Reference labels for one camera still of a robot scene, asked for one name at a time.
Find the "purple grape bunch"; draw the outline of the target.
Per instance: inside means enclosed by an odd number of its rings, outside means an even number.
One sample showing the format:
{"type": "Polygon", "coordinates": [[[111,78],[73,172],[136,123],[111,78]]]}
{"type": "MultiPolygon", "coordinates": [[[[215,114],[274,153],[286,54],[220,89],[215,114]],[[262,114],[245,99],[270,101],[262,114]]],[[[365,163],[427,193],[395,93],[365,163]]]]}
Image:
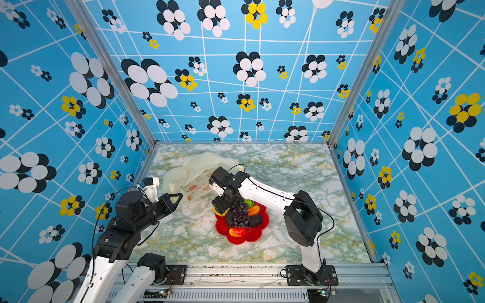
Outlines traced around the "purple grape bunch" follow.
{"type": "Polygon", "coordinates": [[[234,227],[246,227],[249,216],[245,201],[237,202],[232,210],[234,211],[234,227]]]}

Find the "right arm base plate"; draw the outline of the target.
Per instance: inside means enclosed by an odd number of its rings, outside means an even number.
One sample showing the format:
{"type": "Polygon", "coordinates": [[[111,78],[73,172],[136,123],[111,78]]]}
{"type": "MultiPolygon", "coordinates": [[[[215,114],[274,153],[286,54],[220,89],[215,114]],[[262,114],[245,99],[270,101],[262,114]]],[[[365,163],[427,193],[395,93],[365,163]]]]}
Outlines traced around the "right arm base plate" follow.
{"type": "Polygon", "coordinates": [[[287,265],[285,276],[289,286],[337,286],[339,284],[334,266],[323,265],[316,273],[303,265],[287,265]]]}

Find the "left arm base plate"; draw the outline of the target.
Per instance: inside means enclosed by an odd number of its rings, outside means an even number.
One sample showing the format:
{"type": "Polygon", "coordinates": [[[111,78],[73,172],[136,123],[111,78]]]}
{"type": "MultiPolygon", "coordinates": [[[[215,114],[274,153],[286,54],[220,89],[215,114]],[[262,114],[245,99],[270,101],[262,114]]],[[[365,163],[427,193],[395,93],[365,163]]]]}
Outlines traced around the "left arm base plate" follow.
{"type": "Polygon", "coordinates": [[[181,286],[184,285],[186,272],[188,267],[186,265],[167,265],[166,278],[162,285],[167,286],[181,286]]]}

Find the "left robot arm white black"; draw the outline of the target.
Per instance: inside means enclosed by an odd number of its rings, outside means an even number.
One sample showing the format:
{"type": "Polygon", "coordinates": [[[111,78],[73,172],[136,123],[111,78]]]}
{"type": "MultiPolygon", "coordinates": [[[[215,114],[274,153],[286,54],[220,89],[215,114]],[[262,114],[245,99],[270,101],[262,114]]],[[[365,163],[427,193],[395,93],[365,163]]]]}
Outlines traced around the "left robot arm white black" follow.
{"type": "MultiPolygon", "coordinates": [[[[181,193],[166,193],[150,200],[146,190],[123,194],[116,203],[116,216],[94,246],[87,276],[74,302],[106,302],[133,250],[142,244],[141,233],[172,214],[182,198],[181,193]]],[[[164,256],[147,253],[112,301],[140,302],[151,286],[182,286],[186,271],[185,265],[167,266],[164,256]]]]}

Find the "yellowish printed plastic bag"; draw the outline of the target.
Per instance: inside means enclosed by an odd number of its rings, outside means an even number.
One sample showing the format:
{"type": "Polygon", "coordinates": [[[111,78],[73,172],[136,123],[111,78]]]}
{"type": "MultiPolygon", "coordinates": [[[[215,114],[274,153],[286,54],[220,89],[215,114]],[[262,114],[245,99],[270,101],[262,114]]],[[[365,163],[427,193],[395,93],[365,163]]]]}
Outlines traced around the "yellowish printed plastic bag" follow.
{"type": "Polygon", "coordinates": [[[200,198],[212,192],[209,179],[219,167],[234,174],[243,170],[236,160],[212,152],[194,155],[182,166],[169,170],[162,180],[162,192],[183,195],[182,202],[200,198]]]}

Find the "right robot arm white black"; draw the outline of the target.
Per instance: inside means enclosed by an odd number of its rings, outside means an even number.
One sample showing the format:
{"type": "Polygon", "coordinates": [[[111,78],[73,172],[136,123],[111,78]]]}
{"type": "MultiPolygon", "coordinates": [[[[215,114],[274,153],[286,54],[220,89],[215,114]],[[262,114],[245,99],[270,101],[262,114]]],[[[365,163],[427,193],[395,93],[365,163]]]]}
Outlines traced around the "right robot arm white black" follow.
{"type": "Polygon", "coordinates": [[[218,212],[249,199],[281,215],[290,238],[300,246],[302,276],[310,285],[322,283],[323,261],[318,235],[322,231],[323,216],[307,192],[280,191],[257,181],[248,173],[239,171],[231,174],[222,167],[212,173],[209,184],[217,193],[213,206],[218,212]]]}

